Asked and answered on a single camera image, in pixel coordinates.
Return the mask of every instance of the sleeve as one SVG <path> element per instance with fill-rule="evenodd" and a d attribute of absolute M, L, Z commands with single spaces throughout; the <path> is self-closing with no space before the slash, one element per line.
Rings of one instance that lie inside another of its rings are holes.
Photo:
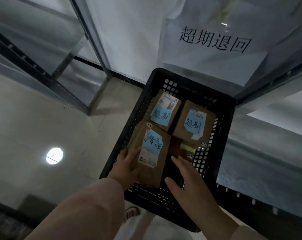
<path fill-rule="evenodd" d="M 58 205 L 26 240 L 111 240 L 124 219 L 122 186 L 103 178 Z"/>
<path fill-rule="evenodd" d="M 247 226 L 239 226 L 230 240 L 267 240 L 256 231 Z"/>

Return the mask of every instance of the basket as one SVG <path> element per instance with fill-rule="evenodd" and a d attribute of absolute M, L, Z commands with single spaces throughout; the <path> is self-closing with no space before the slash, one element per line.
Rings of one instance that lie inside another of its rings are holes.
<path fill-rule="evenodd" d="M 109 174 L 113 163 L 116 161 L 117 155 L 124 146 L 128 145 L 134 127 L 143 119 L 151 99 L 157 95 L 160 89 L 163 89 L 182 101 L 179 111 L 177 112 L 178 115 L 181 113 L 183 104 L 186 100 L 206 107 L 217 115 L 207 149 L 197 149 L 192 161 L 192 165 L 198 170 L 209 189 L 213 189 L 216 185 L 215 182 L 231 126 L 236 101 L 229 95 L 218 92 L 163 68 L 156 68 L 153 70 L 113 148 L 100 178 L 104 178 Z M 170 135 L 173 133 L 177 120 L 178 116 L 174 118 L 168 131 Z M 166 158 L 160 188 L 148 188 L 133 183 L 129 190 L 124 193 L 125 199 L 189 231 L 198 232 L 198 227 L 181 209 L 180 205 L 165 185 L 164 179 L 166 177 L 173 178 L 180 186 L 183 186 L 184 184 L 178 168 L 171 161 L 171 155 L 168 155 Z"/>

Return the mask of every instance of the blue sticky note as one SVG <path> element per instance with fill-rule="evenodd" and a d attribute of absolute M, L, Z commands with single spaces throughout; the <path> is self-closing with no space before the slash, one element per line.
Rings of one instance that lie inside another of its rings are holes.
<path fill-rule="evenodd" d="M 162 146 L 162 136 L 151 129 L 145 135 L 142 147 L 148 149 L 152 154 L 159 156 Z"/>
<path fill-rule="evenodd" d="M 198 114 L 196 110 L 190 109 L 184 123 L 184 128 L 197 136 L 203 135 L 205 127 L 205 117 Z"/>
<path fill-rule="evenodd" d="M 151 121 L 159 124 L 168 126 L 171 118 L 172 110 L 162 107 L 157 104 L 152 111 Z"/>

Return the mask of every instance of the person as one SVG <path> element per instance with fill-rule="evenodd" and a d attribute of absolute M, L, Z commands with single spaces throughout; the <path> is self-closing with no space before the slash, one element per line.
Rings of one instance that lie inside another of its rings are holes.
<path fill-rule="evenodd" d="M 138 177 L 138 169 L 131 170 L 130 165 L 140 150 L 141 148 L 128 153 L 127 149 L 123 149 L 107 178 L 98 180 L 64 200 L 26 240 L 113 240 L 125 217 L 124 191 Z M 168 177 L 165 178 L 165 183 L 181 208 L 208 240 L 265 239 L 254 230 L 239 226 L 220 209 L 199 173 L 187 160 L 173 156 L 171 159 L 179 168 L 185 186 L 181 189 Z M 130 239 L 142 239 L 153 217 L 154 214 L 146 212 Z"/>

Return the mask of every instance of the sandal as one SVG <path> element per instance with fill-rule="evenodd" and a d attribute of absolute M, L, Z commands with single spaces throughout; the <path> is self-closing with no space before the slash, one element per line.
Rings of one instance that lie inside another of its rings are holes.
<path fill-rule="evenodd" d="M 127 209 L 125 213 L 126 214 L 123 223 L 126 223 L 126 221 L 129 220 L 131 217 L 140 215 L 140 210 L 137 207 L 133 206 Z"/>

